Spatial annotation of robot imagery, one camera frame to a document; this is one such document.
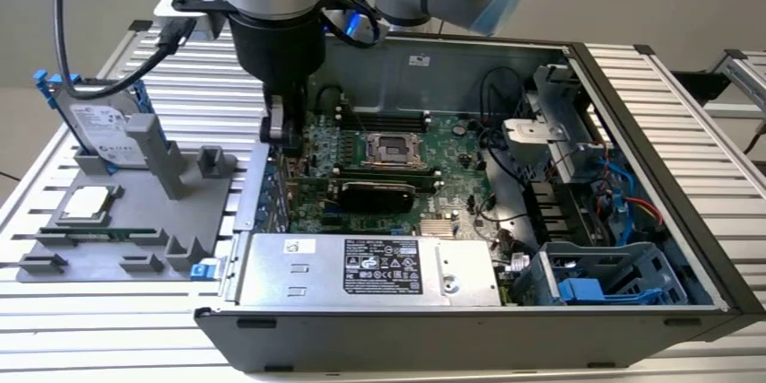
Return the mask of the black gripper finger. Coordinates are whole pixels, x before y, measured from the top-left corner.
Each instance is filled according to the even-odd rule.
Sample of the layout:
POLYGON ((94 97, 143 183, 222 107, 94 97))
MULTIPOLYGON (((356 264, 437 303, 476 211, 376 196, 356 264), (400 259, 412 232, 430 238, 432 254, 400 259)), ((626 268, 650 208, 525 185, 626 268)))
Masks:
POLYGON ((306 96, 302 93, 266 93, 265 102, 262 142, 287 157, 299 158, 305 152, 306 96))

